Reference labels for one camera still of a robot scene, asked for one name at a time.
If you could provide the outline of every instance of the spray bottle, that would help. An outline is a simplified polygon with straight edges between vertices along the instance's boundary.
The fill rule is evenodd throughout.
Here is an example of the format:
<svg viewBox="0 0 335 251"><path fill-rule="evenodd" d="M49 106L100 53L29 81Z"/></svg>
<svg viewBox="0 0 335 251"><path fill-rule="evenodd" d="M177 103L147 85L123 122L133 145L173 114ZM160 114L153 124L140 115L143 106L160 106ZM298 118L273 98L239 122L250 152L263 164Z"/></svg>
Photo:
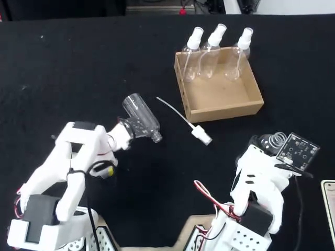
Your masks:
<svg viewBox="0 0 335 251"><path fill-rule="evenodd" d="M231 48L230 56L225 64L224 74L229 80L237 80L247 64L250 56L250 42L253 34L251 28L245 28L237 44Z"/></svg>
<svg viewBox="0 0 335 251"><path fill-rule="evenodd" d="M183 80L186 82L194 80L198 72L198 60L201 55L199 45L203 33L201 27L195 27L182 50L181 69Z"/></svg>
<svg viewBox="0 0 335 251"><path fill-rule="evenodd" d="M220 55L220 42L227 27L218 24L215 31L209 36L207 42L202 46L202 55L198 62L198 75L204 78L211 78L214 74Z"/></svg>

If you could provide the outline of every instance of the black tabletop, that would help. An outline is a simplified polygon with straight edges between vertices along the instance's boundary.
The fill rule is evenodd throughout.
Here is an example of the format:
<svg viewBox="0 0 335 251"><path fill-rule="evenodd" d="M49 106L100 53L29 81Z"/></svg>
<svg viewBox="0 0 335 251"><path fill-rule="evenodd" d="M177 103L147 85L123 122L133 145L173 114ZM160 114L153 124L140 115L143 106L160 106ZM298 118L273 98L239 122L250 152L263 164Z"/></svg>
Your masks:
<svg viewBox="0 0 335 251"><path fill-rule="evenodd" d="M160 96L182 111L174 53L195 26L207 38L221 22L222 46L254 29L250 63L265 105L255 116L205 122L205 146ZM111 129L126 117L122 100L138 92L161 123L163 141L133 142L116 153L114 180L93 180L89 194L121 246L173 245L193 214L213 206L193 186L199 179L221 202L230 200L235 158L254 134L295 132L321 146L299 182L305 211L301 250L331 250L320 188L335 179L335 15L164 16L23 21L0 24L1 250L14 217L16 189L46 159L68 121ZM283 192L283 225L271 250L293 250L299 202L293 181Z"/></svg>

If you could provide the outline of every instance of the cardboard box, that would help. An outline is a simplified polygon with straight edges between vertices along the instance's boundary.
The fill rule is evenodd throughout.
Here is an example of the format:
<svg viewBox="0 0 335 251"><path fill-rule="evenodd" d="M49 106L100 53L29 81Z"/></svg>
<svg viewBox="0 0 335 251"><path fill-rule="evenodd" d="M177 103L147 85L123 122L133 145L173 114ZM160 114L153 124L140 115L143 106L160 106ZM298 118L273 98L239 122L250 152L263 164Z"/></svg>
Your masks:
<svg viewBox="0 0 335 251"><path fill-rule="evenodd" d="M230 47L221 48L218 65L211 79L197 77L192 82L183 81L180 67L182 54L176 53L174 69L188 121L202 122L253 115L264 104L248 62L238 80L232 82L225 78L224 63L230 50Z"/></svg>

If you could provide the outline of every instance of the white spray nozzle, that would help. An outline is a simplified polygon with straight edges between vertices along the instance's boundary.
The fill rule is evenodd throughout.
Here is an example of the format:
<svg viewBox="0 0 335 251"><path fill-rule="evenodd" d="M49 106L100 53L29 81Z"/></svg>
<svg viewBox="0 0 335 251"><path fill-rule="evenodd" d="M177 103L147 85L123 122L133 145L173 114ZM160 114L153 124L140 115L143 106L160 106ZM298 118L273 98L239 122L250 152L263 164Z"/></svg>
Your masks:
<svg viewBox="0 0 335 251"><path fill-rule="evenodd" d="M227 27L225 25L218 24L215 31L209 36L207 42L213 47L219 46L222 36L225 34L226 30Z"/></svg>
<svg viewBox="0 0 335 251"><path fill-rule="evenodd" d="M194 137L196 137L197 139L200 139L205 145L208 145L212 141L212 138L210 136L208 136L208 134L205 132L205 130L201 126L197 125L195 127L183 115L181 115L181 113L178 112L176 108L171 106L168 102L161 99L160 97L156 97L156 99L158 99L160 102L166 104L168 107L170 107L172 110L174 110L183 120L185 120L185 122L192 128L191 134Z"/></svg>
<svg viewBox="0 0 335 251"><path fill-rule="evenodd" d="M205 130L199 125L192 130L191 134L197 139L200 139L205 145L208 145L212 141L211 137L208 136Z"/></svg>
<svg viewBox="0 0 335 251"><path fill-rule="evenodd" d="M188 39L187 46L192 50L198 49L203 33L204 33L204 30L201 27L195 27L192 35Z"/></svg>
<svg viewBox="0 0 335 251"><path fill-rule="evenodd" d="M242 36L237 42L237 46L243 50L246 50L247 48L249 48L249 45L251 43L252 34L253 34L253 30L251 28L245 28Z"/></svg>

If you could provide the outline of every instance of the spring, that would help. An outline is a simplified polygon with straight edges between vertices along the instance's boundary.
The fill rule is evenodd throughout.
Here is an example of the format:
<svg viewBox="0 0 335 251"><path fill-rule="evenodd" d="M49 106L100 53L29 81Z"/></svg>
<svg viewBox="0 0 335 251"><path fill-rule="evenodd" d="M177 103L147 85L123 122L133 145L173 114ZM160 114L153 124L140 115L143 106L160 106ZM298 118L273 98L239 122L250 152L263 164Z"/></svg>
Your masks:
<svg viewBox="0 0 335 251"><path fill-rule="evenodd" d="M276 132L274 135L269 137L269 144L273 148L280 148L285 143L287 136L283 132Z"/></svg>

